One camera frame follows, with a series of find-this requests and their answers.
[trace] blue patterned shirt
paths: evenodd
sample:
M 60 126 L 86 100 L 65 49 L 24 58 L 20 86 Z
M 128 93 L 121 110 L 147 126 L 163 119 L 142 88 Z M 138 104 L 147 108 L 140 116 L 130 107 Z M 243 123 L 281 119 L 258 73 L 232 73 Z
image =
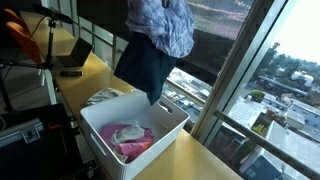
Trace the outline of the blue patterned shirt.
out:
M 130 31 L 146 34 L 157 49 L 169 56 L 187 56 L 194 44 L 195 19 L 186 0 L 128 0 Z

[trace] white box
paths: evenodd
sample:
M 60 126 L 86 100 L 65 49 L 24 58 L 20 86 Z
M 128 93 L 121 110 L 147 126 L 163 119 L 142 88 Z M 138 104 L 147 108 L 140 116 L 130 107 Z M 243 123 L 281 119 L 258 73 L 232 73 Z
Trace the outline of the white box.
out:
M 189 118 L 185 111 L 163 96 L 150 106 L 146 94 L 140 90 L 83 108 L 81 116 L 89 146 L 115 180 L 133 179 L 177 138 Z M 107 124 L 132 121 L 138 121 L 141 127 L 151 128 L 154 142 L 135 160 L 124 164 L 99 136 L 99 132 Z

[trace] laptop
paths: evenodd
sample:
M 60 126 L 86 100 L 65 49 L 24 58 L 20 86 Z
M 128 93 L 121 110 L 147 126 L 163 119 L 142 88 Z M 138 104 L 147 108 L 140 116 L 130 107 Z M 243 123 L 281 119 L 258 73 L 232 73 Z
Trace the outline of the laptop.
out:
M 93 45 L 79 37 L 70 55 L 55 56 L 52 58 L 52 70 L 77 69 L 83 67 L 92 48 Z

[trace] building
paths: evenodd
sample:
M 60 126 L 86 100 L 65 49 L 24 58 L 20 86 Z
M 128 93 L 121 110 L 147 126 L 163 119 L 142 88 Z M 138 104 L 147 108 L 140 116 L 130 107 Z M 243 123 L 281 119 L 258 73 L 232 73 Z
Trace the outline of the building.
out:
M 255 101 L 247 101 L 240 96 L 228 116 L 244 127 L 251 129 L 260 113 L 266 113 L 266 111 L 267 109 L 263 104 Z
M 292 93 L 281 94 L 281 101 L 287 106 L 290 106 L 292 104 L 292 99 L 294 98 L 295 97 Z
M 265 96 L 262 103 L 268 106 L 270 110 L 279 113 L 279 115 L 283 115 L 283 113 L 288 110 L 288 106 L 280 102 L 279 98 L 273 95 L 270 95 L 266 92 L 263 92 L 263 93 L 265 94 Z
M 202 90 L 200 91 L 200 93 L 203 94 L 203 95 L 206 96 L 206 97 L 208 97 L 209 94 L 210 94 L 210 92 L 209 92 L 208 90 L 206 90 L 206 89 L 202 89 Z
M 291 75 L 291 79 L 301 81 L 306 87 L 310 87 L 314 80 L 313 77 L 307 75 L 305 71 L 295 71 Z
M 281 96 L 283 93 L 293 93 L 295 96 L 301 97 L 308 95 L 308 93 L 305 91 L 282 84 L 275 79 L 271 79 L 265 76 L 259 76 L 259 80 L 257 81 L 257 83 L 265 87 L 268 92 L 273 92 L 278 96 Z
M 286 118 L 284 123 L 290 125 L 295 129 L 301 129 L 305 125 L 305 117 L 292 110 L 288 110 L 285 114 Z
M 320 130 L 320 110 L 295 99 L 292 99 L 292 101 L 289 109 L 302 114 L 305 117 L 306 125 Z
M 279 149 L 303 162 L 306 166 L 320 172 L 320 145 L 305 139 L 304 137 L 286 130 L 273 121 L 268 128 L 265 137 L 270 143 Z M 257 146 L 255 151 L 243 162 L 240 172 L 245 179 L 308 179 L 300 172 L 270 152 Z

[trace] pink cloth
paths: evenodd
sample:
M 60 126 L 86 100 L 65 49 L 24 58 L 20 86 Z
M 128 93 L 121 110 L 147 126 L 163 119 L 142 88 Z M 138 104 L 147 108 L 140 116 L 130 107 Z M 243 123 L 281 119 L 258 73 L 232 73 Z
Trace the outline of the pink cloth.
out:
M 107 143 L 107 145 L 119 152 L 124 156 L 128 156 L 126 163 L 133 161 L 137 158 L 141 153 L 147 150 L 153 143 L 153 135 L 150 128 L 143 128 L 144 136 L 139 139 L 134 140 L 127 140 L 125 143 L 119 144 L 114 146 L 110 143 L 111 136 L 117 131 L 122 130 L 128 126 L 128 124 L 112 124 L 106 125 L 102 130 L 99 132 L 99 135 L 102 139 Z

